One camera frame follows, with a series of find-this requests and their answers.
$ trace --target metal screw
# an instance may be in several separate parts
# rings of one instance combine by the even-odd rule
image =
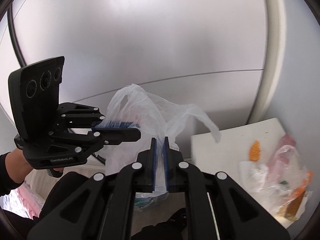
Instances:
[[[217,177],[218,179],[226,179],[227,175],[224,172],[220,171],[218,172]]]
[[[139,170],[142,168],[142,164],[141,163],[132,163],[131,167],[135,170]]]
[[[104,175],[102,174],[102,173],[96,173],[96,174],[94,174],[94,176],[93,176],[93,179],[95,180],[95,181],[100,181],[100,180],[102,180],[104,178]]]
[[[79,153],[79,152],[81,152],[81,151],[82,151],[82,148],[81,148],[81,147],[78,146],[78,147],[75,148],[75,152],[76,152],[76,153]]]
[[[189,167],[189,163],[187,162],[180,162],[179,163],[179,167],[182,168],[182,169],[186,169]]]

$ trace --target pink plastic bag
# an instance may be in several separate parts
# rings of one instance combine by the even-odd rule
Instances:
[[[275,153],[267,162],[269,168],[267,182],[275,183],[279,181],[294,154],[295,146],[295,140],[288,134],[280,139]]]

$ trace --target white plastic bag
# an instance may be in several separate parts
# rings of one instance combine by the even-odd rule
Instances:
[[[297,149],[288,143],[295,145],[294,139],[285,135],[266,164],[239,164],[245,190],[272,215],[303,194],[312,180],[312,172],[302,165]]]
[[[168,137],[171,149],[179,150],[175,138],[183,131],[190,116],[203,122],[216,142],[220,141],[221,134],[218,127],[198,106],[171,103],[145,92],[135,84],[118,90],[108,105],[105,119],[98,127],[118,128],[126,123],[126,127],[140,130],[141,139],[137,142],[107,146],[98,152],[106,159],[106,175],[119,172],[124,166],[135,162],[139,152],[150,149],[151,139],[155,137],[157,139],[155,190],[153,193],[137,193],[136,197],[156,197],[166,193],[162,155],[164,138]]]

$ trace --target white wall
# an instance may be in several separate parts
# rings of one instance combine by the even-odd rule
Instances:
[[[265,61],[265,0],[15,0],[13,12],[27,64],[65,56],[60,102],[105,112],[117,89],[136,83],[199,105],[221,129],[248,120]],[[7,30],[0,58],[0,103],[12,117],[7,79],[19,65]],[[177,138],[186,157],[201,132],[190,120]]]
[[[320,26],[303,0],[284,0],[286,49],[279,84],[264,117],[277,117],[307,168],[314,172],[313,196],[306,212],[288,228],[292,238],[307,223],[320,201]]]

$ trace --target orange package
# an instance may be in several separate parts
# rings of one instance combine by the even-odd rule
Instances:
[[[311,183],[313,178],[313,172],[312,171],[308,171],[306,174],[306,178],[303,180],[303,183],[300,187],[298,187],[292,195],[290,195],[290,199],[295,199],[297,197],[299,197],[305,190],[306,187]]]
[[[256,162],[257,160],[260,159],[260,142],[255,141],[249,151],[249,160]]]

